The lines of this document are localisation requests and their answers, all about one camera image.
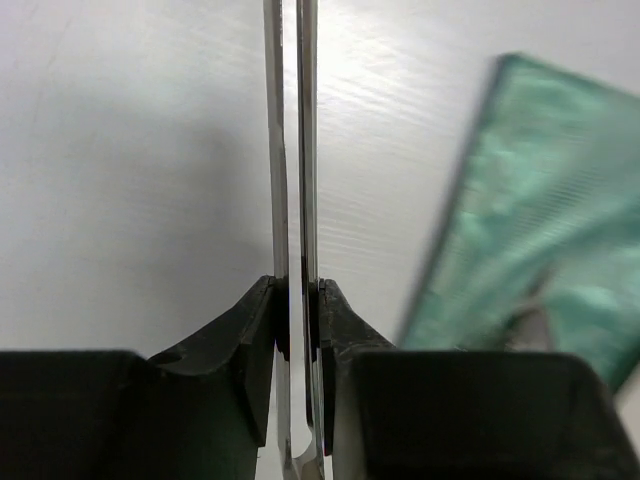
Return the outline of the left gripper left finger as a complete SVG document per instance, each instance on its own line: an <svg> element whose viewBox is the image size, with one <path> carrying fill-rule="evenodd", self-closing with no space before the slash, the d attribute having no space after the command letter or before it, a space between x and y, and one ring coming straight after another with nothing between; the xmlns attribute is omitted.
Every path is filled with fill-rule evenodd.
<svg viewBox="0 0 640 480"><path fill-rule="evenodd" d="M5 479L251 479L267 436L279 295L261 277L174 346L5 351Z"/></svg>

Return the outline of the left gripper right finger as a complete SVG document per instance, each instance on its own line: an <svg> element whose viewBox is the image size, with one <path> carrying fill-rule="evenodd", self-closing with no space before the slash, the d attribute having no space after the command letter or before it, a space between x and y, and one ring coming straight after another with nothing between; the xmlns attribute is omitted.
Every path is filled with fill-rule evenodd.
<svg viewBox="0 0 640 480"><path fill-rule="evenodd" d="M596 373L560 353L405 351L319 287L324 450L337 479L635 479Z"/></svg>

